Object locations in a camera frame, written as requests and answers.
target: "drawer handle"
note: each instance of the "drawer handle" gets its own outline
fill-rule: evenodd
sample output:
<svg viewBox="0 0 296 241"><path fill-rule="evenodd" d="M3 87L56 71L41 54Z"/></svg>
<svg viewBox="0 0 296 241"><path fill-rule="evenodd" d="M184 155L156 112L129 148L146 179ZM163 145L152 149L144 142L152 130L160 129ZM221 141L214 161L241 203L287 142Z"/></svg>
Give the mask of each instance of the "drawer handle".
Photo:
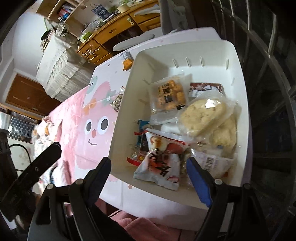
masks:
<svg viewBox="0 0 296 241"><path fill-rule="evenodd" d="M127 18L127 21L129 21L131 25L135 24L130 18Z"/></svg>
<svg viewBox="0 0 296 241"><path fill-rule="evenodd" d="M116 30L117 30L116 28L115 29L112 29L109 33L111 34L111 33L113 33Z"/></svg>

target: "cartoon smile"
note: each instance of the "cartoon smile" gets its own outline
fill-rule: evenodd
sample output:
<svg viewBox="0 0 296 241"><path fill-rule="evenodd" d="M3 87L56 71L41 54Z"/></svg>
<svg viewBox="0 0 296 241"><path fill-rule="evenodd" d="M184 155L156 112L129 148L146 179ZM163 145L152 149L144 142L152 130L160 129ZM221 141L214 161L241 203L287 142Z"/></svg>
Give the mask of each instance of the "cartoon smile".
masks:
<svg viewBox="0 0 296 241"><path fill-rule="evenodd" d="M88 143L91 144L92 146L96 146L96 144L93 144L90 142L91 139L88 140Z"/></svg>

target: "barcode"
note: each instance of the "barcode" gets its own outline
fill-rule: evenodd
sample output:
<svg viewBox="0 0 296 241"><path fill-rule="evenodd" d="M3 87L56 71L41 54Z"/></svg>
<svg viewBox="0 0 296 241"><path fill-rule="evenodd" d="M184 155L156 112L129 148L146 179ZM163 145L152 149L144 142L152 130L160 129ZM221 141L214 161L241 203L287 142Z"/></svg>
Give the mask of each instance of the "barcode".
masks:
<svg viewBox="0 0 296 241"><path fill-rule="evenodd" d="M214 158L212 157L207 157L207 160L205 161L205 170L207 170L208 172L210 172L211 168L212 168L212 165L214 163Z"/></svg>

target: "barcode label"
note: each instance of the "barcode label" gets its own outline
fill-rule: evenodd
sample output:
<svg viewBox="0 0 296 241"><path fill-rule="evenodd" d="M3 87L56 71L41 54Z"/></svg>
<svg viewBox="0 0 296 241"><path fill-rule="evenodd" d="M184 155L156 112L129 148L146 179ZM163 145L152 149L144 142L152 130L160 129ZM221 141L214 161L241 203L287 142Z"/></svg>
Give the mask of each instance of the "barcode label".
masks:
<svg viewBox="0 0 296 241"><path fill-rule="evenodd" d="M207 159L205 161L205 168L204 170L207 170L208 172L211 171L212 166L214 164L215 158L214 156L207 156Z"/></svg>

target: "cartoon eye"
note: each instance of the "cartoon eye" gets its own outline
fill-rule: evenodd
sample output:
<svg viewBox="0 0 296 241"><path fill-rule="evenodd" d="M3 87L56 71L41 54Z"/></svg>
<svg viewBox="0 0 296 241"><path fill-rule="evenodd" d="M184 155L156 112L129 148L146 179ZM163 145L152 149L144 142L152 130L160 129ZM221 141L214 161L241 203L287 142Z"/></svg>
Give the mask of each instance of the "cartoon eye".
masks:
<svg viewBox="0 0 296 241"><path fill-rule="evenodd" d="M98 133L100 135L105 134L109 126L109 119L106 116L103 116L98 122Z"/></svg>
<svg viewBox="0 0 296 241"><path fill-rule="evenodd" d="M92 121L91 119L88 119L85 123L85 127L84 127L84 133L87 135L91 132L91 127L92 127Z"/></svg>

